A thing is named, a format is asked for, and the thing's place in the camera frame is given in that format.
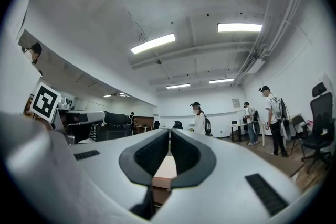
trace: floor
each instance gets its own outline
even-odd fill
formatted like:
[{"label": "floor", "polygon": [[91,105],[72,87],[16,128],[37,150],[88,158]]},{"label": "floor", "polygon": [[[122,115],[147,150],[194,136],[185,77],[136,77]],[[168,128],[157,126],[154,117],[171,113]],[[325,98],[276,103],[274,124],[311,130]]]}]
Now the floor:
[{"label": "floor", "polygon": [[[225,141],[231,141],[230,138],[224,138]],[[246,145],[246,142],[249,141],[249,138],[245,136],[241,142],[238,141],[238,138],[235,137],[235,144],[241,144],[241,145]],[[292,141],[287,141],[286,144],[286,149],[288,153],[288,158],[295,160],[295,161],[301,161],[301,158],[303,157],[301,147],[296,140],[295,146],[293,149],[293,153],[291,153],[293,146],[293,140]],[[267,152],[271,154],[273,152],[273,140],[271,136],[265,136],[265,147],[262,146],[262,137],[259,137],[259,143],[255,146],[256,150],[260,150],[263,152]],[[309,148],[305,148],[304,152],[306,156],[309,156],[313,153],[314,150],[310,150]],[[326,165],[322,161],[317,161],[313,167],[310,170],[310,173],[307,174],[307,169],[311,165],[312,159],[306,160],[303,168],[300,170],[298,174],[298,178],[296,180],[296,183],[298,187],[305,192],[312,186],[323,182],[325,179],[328,171],[326,170]]]}]

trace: ceiling light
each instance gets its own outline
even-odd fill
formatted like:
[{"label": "ceiling light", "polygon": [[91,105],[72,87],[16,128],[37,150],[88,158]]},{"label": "ceiling light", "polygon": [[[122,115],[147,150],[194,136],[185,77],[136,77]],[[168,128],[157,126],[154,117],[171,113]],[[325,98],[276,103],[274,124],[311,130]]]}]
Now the ceiling light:
[{"label": "ceiling light", "polygon": [[167,89],[176,89],[176,88],[183,88],[183,87],[190,87],[190,84],[168,86]]},{"label": "ceiling light", "polygon": [[218,32],[230,32],[230,31],[250,31],[260,32],[262,25],[253,24],[218,24]]},{"label": "ceiling light", "polygon": [[211,80],[209,81],[209,84],[212,83],[221,83],[221,82],[230,82],[230,81],[234,81],[235,79],[220,79],[220,80]]},{"label": "ceiling light", "polygon": [[134,54],[138,54],[144,50],[152,49],[154,47],[167,44],[170,42],[176,41],[174,34],[170,34],[164,37],[160,37],[151,41],[148,41],[146,43],[143,43],[141,45],[136,46],[135,48],[131,49],[131,51]]}]

